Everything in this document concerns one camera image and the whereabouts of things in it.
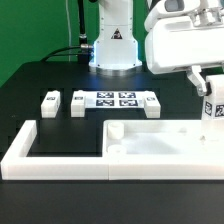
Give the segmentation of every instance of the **white block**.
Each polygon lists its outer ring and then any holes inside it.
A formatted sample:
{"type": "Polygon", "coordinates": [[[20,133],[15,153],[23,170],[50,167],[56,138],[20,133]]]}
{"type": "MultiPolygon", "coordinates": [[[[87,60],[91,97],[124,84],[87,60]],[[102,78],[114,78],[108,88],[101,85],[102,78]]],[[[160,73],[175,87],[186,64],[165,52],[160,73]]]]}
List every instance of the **white block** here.
{"type": "Polygon", "coordinates": [[[71,102],[71,116],[85,117],[85,101],[86,96],[84,91],[75,91],[71,102]]]}
{"type": "Polygon", "coordinates": [[[41,104],[41,114],[43,118],[55,118],[61,104],[59,91],[48,92],[41,104]]]}
{"type": "Polygon", "coordinates": [[[147,118],[160,118],[161,106],[155,93],[145,91],[143,101],[147,118]]]}
{"type": "Polygon", "coordinates": [[[212,93],[204,97],[202,134],[206,139],[224,138],[224,75],[207,76],[212,93]]]}

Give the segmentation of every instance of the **small white block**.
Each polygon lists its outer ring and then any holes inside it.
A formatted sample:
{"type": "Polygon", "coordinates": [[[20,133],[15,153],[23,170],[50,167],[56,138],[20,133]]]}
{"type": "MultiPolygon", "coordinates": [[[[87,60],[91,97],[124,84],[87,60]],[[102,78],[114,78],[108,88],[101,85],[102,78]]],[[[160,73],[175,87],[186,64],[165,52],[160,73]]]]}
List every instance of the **small white block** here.
{"type": "Polygon", "coordinates": [[[61,104],[59,91],[48,92],[41,104],[41,114],[43,118],[54,118],[61,104]]]}
{"type": "Polygon", "coordinates": [[[71,116],[72,117],[84,117],[85,116],[85,92],[76,91],[73,94],[71,102],[71,116]]]}
{"type": "Polygon", "coordinates": [[[143,96],[144,110],[147,118],[159,118],[161,106],[154,92],[145,91],[143,96]]]}

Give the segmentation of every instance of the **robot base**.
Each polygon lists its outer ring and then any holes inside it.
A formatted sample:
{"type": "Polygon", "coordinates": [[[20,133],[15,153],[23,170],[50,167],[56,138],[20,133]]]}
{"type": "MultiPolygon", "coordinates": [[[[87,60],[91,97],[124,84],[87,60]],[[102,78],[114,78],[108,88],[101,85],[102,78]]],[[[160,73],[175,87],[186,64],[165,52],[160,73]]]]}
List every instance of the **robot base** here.
{"type": "Polygon", "coordinates": [[[104,69],[99,67],[89,67],[90,72],[94,72],[105,76],[127,76],[142,71],[142,65],[129,69],[104,69]]]}

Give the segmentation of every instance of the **white platform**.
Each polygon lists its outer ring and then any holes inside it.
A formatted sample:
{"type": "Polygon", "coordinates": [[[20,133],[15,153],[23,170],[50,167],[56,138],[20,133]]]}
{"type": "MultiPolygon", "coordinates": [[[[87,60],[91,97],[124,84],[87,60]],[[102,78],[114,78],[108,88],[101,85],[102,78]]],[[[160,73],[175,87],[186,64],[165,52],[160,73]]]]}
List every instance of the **white platform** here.
{"type": "Polygon", "coordinates": [[[26,157],[37,134],[36,121],[26,121],[1,161],[2,178],[224,179],[224,141],[200,133],[200,121],[105,121],[101,158],[38,158],[26,157]],[[124,125],[124,133],[109,138],[108,124],[114,122],[124,125]]]}

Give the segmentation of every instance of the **warning label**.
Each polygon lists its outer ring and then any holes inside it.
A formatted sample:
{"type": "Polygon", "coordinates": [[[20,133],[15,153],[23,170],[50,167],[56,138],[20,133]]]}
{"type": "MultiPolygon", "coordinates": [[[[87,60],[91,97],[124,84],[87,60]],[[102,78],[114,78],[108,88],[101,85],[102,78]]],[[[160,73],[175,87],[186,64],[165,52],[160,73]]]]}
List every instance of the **warning label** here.
{"type": "Polygon", "coordinates": [[[119,29],[116,29],[116,31],[114,32],[114,34],[111,37],[111,39],[117,39],[117,40],[123,39],[122,36],[121,36],[121,33],[120,33],[119,29]]]}

